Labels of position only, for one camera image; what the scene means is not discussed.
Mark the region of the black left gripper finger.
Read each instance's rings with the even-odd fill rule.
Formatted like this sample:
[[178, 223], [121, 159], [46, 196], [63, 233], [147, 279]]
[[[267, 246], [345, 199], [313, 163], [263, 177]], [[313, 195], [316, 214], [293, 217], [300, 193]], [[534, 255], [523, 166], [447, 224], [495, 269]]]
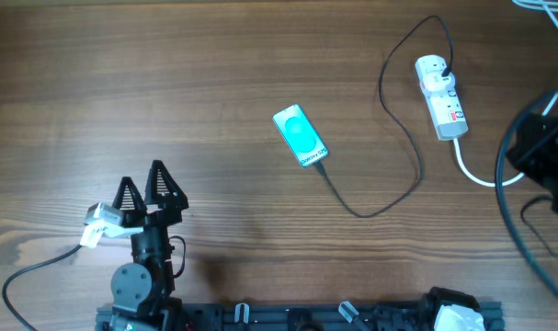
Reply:
[[121, 211], [147, 212], [142, 195], [130, 177], [121, 179], [111, 206]]
[[172, 178], [161, 160], [153, 160], [145, 188], [145, 204], [160, 209], [188, 208], [188, 197]]

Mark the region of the turquoise screen smartphone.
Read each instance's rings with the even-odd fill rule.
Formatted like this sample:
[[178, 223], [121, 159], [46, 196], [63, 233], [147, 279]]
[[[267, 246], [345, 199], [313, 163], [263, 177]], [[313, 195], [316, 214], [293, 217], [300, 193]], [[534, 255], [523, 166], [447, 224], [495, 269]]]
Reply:
[[300, 105], [293, 104], [274, 114], [272, 119], [301, 167], [311, 166], [329, 155]]

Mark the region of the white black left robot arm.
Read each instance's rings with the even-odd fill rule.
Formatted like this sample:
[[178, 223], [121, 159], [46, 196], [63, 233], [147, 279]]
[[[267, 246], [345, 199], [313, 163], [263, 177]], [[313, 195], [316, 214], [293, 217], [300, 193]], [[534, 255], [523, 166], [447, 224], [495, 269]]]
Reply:
[[188, 198], [160, 160], [152, 162], [141, 195], [130, 177], [124, 177], [112, 203], [123, 213], [121, 226], [131, 235], [132, 262], [112, 276], [111, 314], [98, 321], [97, 330], [170, 330], [182, 313], [173, 302], [175, 278], [168, 228], [182, 222]]

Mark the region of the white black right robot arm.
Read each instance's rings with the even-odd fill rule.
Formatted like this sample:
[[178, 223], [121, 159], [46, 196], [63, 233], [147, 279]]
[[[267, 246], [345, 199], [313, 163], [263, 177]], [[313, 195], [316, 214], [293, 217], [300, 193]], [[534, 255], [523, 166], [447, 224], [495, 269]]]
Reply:
[[[524, 213], [538, 200], [549, 200], [552, 210], [558, 214], [558, 118], [538, 114], [515, 118], [508, 126], [497, 152], [495, 180], [503, 177], [505, 161], [549, 192], [547, 196], [530, 200], [520, 212]], [[521, 238], [508, 210], [504, 186], [500, 183], [495, 184], [495, 198], [507, 231], [519, 253], [558, 300], [558, 285]]]

